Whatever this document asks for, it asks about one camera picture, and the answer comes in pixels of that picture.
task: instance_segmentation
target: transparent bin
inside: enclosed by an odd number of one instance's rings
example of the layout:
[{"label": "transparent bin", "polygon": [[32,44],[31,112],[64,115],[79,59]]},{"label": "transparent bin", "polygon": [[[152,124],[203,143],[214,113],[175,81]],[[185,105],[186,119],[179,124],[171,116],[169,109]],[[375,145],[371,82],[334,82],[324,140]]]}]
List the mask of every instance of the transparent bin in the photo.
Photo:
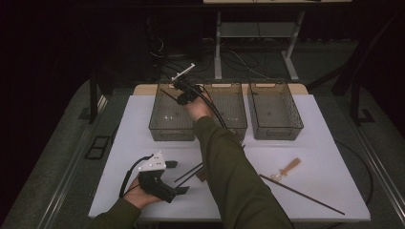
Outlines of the transparent bin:
[{"label": "transparent bin", "polygon": [[304,128],[285,79],[249,79],[247,97],[255,139],[295,140]]},{"label": "transparent bin", "polygon": [[[239,79],[206,79],[204,87],[211,96],[228,130],[240,141],[247,129],[242,83]],[[215,122],[221,126],[218,118]]]},{"label": "transparent bin", "polygon": [[177,98],[180,90],[176,90],[170,80],[161,80],[156,92],[149,130],[155,141],[192,141],[195,139],[194,121],[173,98]]}]

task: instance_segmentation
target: olive green jacket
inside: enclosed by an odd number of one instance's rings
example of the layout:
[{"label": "olive green jacket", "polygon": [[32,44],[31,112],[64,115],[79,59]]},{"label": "olive green jacket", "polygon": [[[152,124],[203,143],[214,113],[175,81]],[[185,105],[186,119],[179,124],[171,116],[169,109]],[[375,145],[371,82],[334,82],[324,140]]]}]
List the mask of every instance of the olive green jacket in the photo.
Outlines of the olive green jacket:
[{"label": "olive green jacket", "polygon": [[[224,228],[292,228],[286,213],[231,132],[217,126],[208,116],[196,122],[194,131],[200,141],[206,180]],[[107,213],[97,216],[89,228],[131,228],[140,210],[125,201],[119,199]]]}]

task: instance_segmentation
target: wrist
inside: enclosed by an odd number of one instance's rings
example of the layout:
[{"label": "wrist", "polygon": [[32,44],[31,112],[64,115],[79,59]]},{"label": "wrist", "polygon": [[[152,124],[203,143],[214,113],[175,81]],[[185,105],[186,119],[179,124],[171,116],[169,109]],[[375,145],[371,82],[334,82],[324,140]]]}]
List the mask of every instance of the wrist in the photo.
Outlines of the wrist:
[{"label": "wrist", "polygon": [[148,203],[142,197],[138,197],[136,194],[128,193],[123,197],[123,199],[130,202],[132,205],[136,206],[140,210],[148,205]]}]

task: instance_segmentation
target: table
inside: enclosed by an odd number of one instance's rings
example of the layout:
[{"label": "table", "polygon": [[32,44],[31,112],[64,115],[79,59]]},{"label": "table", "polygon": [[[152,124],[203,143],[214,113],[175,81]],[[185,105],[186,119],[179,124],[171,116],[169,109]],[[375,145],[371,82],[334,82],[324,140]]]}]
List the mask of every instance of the table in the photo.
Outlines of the table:
[{"label": "table", "polygon": [[[338,214],[324,206],[302,198],[271,182],[265,183],[292,221],[361,221],[370,220],[370,213],[335,146],[330,131],[313,96],[302,85],[289,85],[305,128],[295,141],[258,141],[252,136],[250,115],[245,99],[248,128],[245,136],[246,157],[258,173],[271,175],[295,157],[301,164],[294,168],[283,184],[345,213]],[[107,211],[117,200],[126,171],[143,156],[162,151],[166,160],[176,160],[176,169],[167,169],[162,180],[174,187],[174,179],[202,161],[198,140],[189,142],[155,142],[148,130],[157,85],[139,85],[127,107],[96,196],[89,212],[93,218]],[[172,203],[148,206],[139,218],[144,220],[218,221],[219,212],[206,182],[192,177],[186,195]]]}]

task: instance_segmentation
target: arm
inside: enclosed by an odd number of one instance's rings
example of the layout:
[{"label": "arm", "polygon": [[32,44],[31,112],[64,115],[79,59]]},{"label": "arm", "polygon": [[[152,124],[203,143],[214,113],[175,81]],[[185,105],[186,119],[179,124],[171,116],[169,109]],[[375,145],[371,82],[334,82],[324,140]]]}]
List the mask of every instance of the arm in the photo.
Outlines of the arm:
[{"label": "arm", "polygon": [[87,229],[132,229],[140,216],[140,211],[147,205],[160,201],[159,198],[145,193],[135,178],[123,198],[119,198],[106,213],[95,217]]},{"label": "arm", "polygon": [[202,112],[203,104],[195,102],[186,108],[197,120],[195,133],[201,145],[204,172],[224,227],[292,228],[277,199],[245,157],[238,140],[217,126],[210,112]]}]

